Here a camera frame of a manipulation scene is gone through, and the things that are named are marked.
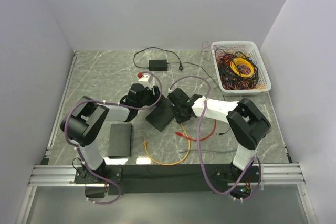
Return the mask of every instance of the tangled wires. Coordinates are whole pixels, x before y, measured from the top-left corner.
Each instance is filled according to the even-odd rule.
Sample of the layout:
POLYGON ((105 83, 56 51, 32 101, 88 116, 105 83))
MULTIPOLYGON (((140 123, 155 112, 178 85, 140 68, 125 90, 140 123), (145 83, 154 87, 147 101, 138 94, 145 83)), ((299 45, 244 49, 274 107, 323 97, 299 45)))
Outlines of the tangled wires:
POLYGON ((249 59, 248 54, 238 51, 229 53, 216 48, 218 71, 223 88, 226 90, 254 89, 259 81, 258 67, 249 59))

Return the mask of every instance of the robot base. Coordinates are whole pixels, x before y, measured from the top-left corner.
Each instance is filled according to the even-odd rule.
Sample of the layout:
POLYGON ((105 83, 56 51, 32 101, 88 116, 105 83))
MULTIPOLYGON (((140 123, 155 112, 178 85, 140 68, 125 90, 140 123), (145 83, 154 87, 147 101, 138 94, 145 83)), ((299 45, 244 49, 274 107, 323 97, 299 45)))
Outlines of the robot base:
MULTIPOLYGON (((75 184, 103 184, 104 181, 91 176, 86 170, 78 168, 75 184)), ((231 164, 206 164, 206 172, 211 183, 219 191, 226 191, 228 183, 234 183, 237 174, 232 170, 231 164)), ((211 191, 208 187, 199 164, 193 165, 106 165, 109 178, 120 184, 125 194, 130 193, 178 193, 211 191)), ((251 166, 241 183, 245 183, 247 177, 252 183, 259 180, 259 167, 251 166)), ((117 195, 118 189, 109 185, 109 195, 117 195)))

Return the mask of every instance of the black cable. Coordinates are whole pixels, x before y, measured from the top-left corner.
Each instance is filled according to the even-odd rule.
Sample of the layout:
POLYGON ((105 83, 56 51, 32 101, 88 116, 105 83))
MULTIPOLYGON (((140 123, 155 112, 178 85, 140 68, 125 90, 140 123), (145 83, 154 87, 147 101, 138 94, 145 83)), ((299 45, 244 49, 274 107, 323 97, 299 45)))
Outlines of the black cable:
MULTIPOLYGON (((168 64, 177 64, 179 62, 169 62, 168 64)), ((201 66, 201 65, 198 65, 198 64, 194 64, 194 63, 191 63, 191 62, 187 62, 187 61, 182 61, 182 63, 186 63, 186 64, 191 64, 191 65, 194 65, 194 66, 197 66, 197 67, 200 67, 203 69, 203 71, 214 81, 214 83, 216 84, 217 87, 219 87, 219 85, 217 84, 217 82, 214 80, 214 78, 212 78, 210 76, 210 74, 208 74, 207 71, 205 71, 205 69, 201 66)))
POLYGON ((180 67, 179 67, 179 69, 180 69, 181 71, 183 70, 181 59, 179 58, 179 56, 177 55, 177 53, 175 53, 175 52, 173 52, 173 51, 170 51, 170 50, 161 49, 161 48, 158 48, 158 47, 147 47, 147 48, 145 48, 145 49, 143 49, 143 50, 141 50, 141 51, 136 52, 136 53, 134 54, 134 56, 133 56, 133 63, 134 63, 134 65, 135 65, 137 68, 144 68, 144 69, 148 69, 148 68, 149 68, 149 67, 139 67, 139 66, 135 63, 135 57, 136 57, 137 54, 139 54, 139 53, 141 53, 141 52, 144 52, 144 51, 146 51, 146 50, 148 50, 148 49, 151 49, 151 48, 155 48, 155 49, 158 49, 158 50, 161 50, 161 51, 171 52, 171 53, 175 54, 176 57, 177 57, 178 60, 179 60, 178 63, 180 63, 180 67))
POLYGON ((218 71, 221 76, 223 87, 227 90, 241 90, 241 89, 253 89, 259 81, 259 69, 258 67, 248 59, 247 54, 242 51, 237 51, 234 54, 227 53, 222 48, 216 48, 215 57, 217 58, 217 52, 220 51, 220 59, 218 62, 218 71), (236 58, 243 58, 248 61, 254 68, 254 74, 251 77, 242 77, 239 67, 234 62, 236 58), (233 71, 230 67, 230 63, 236 66, 239 75, 233 71))
POLYGON ((127 95, 124 95, 121 99, 120 99, 120 103, 123 102, 125 100, 125 98, 127 97, 127 95))
POLYGON ((72 160, 72 166, 73 166, 73 168, 76 170, 76 172, 78 172, 77 168, 75 168, 75 165, 74 165, 74 161, 75 161, 76 159, 78 159, 80 163, 82 163, 82 160, 81 160, 80 158, 78 158, 78 157, 75 157, 75 158, 72 160))
POLYGON ((231 129, 231 127, 230 127, 226 132, 224 132, 224 133, 217 133, 217 135, 224 135, 224 134, 226 134, 230 129, 231 129))

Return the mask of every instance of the power cord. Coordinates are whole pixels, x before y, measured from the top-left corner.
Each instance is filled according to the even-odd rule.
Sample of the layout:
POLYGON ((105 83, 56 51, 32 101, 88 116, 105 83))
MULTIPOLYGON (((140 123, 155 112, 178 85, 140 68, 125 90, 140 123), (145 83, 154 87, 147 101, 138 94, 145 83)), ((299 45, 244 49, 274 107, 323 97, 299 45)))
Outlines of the power cord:
POLYGON ((75 161, 76 159, 78 159, 80 163, 82 163, 82 160, 81 160, 80 158, 78 158, 78 157, 75 157, 75 158, 72 160, 72 166, 73 166, 73 168, 76 170, 76 172, 78 172, 77 168, 75 168, 75 165, 74 165, 74 161, 75 161))
POLYGON ((231 129, 231 127, 230 127, 226 132, 224 132, 224 133, 217 133, 217 135, 224 135, 224 134, 226 134, 230 129, 231 129))
MULTIPOLYGON (((198 149, 179 149, 179 153, 185 153, 185 152, 198 152, 198 149)), ((230 153, 230 152, 236 152, 237 149, 233 149, 233 150, 228 150, 228 151, 216 151, 216 150, 202 150, 202 153, 204 152, 208 152, 208 153, 221 153, 221 154, 225 154, 225 153, 230 153)))
POLYGON ((175 52, 173 52, 173 51, 170 51, 170 50, 161 49, 161 48, 158 48, 158 47, 147 47, 147 48, 145 48, 145 49, 143 49, 143 50, 141 50, 141 51, 136 52, 136 53, 134 54, 134 56, 133 56, 133 63, 134 63, 134 65, 135 65, 137 68, 143 68, 143 69, 148 69, 148 68, 149 68, 149 67, 139 67, 139 66, 135 63, 135 57, 137 56, 137 54, 139 54, 139 53, 141 53, 141 52, 144 52, 144 51, 146 51, 146 50, 148 50, 148 49, 151 49, 151 48, 155 48, 155 49, 158 49, 158 50, 161 50, 161 51, 171 52, 172 54, 175 54, 176 57, 177 57, 178 60, 179 60, 178 63, 180 63, 180 66, 178 67, 178 69, 179 69, 180 71, 183 70, 183 66, 182 66, 181 59, 179 58, 179 56, 177 55, 177 53, 175 53, 175 52))
MULTIPOLYGON (((177 63, 180 63, 180 62, 169 62, 168 64, 177 64, 177 63)), ((210 76, 210 74, 208 74, 207 71, 205 71, 205 69, 201 66, 201 65, 198 65, 198 64, 195 64, 195 63, 191 63, 191 62, 187 62, 187 61, 182 61, 181 63, 186 63, 186 64, 190 64, 190 65, 193 65, 193 66, 197 66, 197 67, 200 67, 202 68, 202 70, 214 81, 214 83, 216 84, 216 86, 219 88, 219 85, 217 84, 217 82, 214 80, 214 78, 212 78, 210 76)))

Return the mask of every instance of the black power brick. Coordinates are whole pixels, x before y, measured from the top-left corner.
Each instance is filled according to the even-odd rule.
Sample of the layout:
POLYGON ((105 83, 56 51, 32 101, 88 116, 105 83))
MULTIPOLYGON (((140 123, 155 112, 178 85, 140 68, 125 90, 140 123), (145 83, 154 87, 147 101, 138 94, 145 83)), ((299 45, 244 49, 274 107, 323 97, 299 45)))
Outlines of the black power brick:
POLYGON ((167 60, 149 60, 149 71, 167 71, 167 60))

